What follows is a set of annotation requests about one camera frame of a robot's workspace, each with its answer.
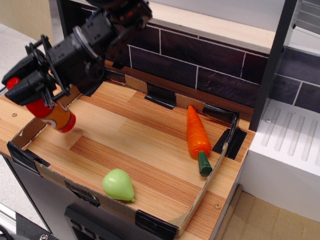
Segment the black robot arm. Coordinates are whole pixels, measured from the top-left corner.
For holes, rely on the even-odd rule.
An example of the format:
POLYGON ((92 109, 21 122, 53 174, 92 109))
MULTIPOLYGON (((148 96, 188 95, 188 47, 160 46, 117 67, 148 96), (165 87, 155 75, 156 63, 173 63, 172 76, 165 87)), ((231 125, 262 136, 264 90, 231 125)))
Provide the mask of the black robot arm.
POLYGON ((95 13, 56 45, 42 35, 26 46, 26 57, 4 77, 19 82, 8 87, 5 97, 25 106, 43 100, 53 107, 75 86, 82 95, 91 96, 105 78, 105 60, 116 59, 125 47, 145 29, 152 18, 146 0, 92 0, 95 13))

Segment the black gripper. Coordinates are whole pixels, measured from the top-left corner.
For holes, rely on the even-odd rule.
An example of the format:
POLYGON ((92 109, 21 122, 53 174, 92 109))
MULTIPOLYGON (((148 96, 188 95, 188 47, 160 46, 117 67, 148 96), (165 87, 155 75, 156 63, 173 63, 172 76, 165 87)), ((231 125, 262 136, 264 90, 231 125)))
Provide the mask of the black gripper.
POLYGON ((42 99, 45 106, 53 106, 70 95, 71 85, 90 97, 104 80, 104 36, 100 33, 73 32, 55 46, 42 35, 25 49, 28 56, 1 82, 8 89, 5 97, 17 105, 42 99), (36 69, 43 76, 28 76, 36 69))

